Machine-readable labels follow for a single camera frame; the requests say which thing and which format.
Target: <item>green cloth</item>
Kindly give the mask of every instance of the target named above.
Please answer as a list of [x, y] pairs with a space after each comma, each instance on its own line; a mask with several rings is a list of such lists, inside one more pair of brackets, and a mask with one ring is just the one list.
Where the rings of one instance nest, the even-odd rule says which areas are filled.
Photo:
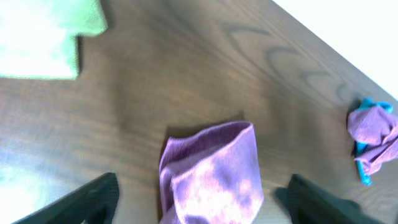
[[97, 0], [0, 0], [0, 77], [74, 79], [76, 37], [106, 28]]

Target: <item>white floor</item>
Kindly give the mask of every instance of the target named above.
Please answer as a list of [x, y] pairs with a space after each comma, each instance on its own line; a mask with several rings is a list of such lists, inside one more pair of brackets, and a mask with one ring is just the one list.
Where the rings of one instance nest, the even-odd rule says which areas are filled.
[[274, 1], [398, 99], [398, 1]]

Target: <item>black object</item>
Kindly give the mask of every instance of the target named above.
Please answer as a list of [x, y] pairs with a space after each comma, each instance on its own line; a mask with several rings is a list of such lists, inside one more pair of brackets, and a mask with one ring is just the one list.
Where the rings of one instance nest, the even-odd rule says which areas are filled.
[[119, 200], [114, 173], [105, 173], [15, 224], [111, 224]]
[[293, 224], [382, 224], [361, 212], [350, 200], [342, 200], [294, 174], [286, 190], [287, 209]]

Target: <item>crumpled purple cloth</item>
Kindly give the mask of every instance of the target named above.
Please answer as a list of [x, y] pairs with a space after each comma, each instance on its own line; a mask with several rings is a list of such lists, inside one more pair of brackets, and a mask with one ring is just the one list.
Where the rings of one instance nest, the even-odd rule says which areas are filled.
[[356, 157], [367, 175], [374, 174], [383, 162], [398, 158], [398, 118], [380, 106], [356, 110], [348, 116], [348, 132], [357, 142], [368, 144]]
[[253, 124], [170, 138], [159, 165], [160, 224], [252, 223], [264, 193]]

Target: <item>wooden table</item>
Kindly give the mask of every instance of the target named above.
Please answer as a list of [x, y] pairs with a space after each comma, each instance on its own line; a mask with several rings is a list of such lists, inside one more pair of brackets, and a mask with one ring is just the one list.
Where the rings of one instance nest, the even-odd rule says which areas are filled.
[[362, 186], [345, 126], [355, 100], [396, 100], [275, 3], [103, 7], [109, 29], [83, 39], [76, 81], [0, 81], [1, 223], [104, 172], [117, 173], [122, 190], [114, 223], [157, 223], [167, 136], [232, 119], [256, 128], [266, 202], [255, 223], [289, 223], [272, 193], [293, 173], [396, 221], [398, 162]]

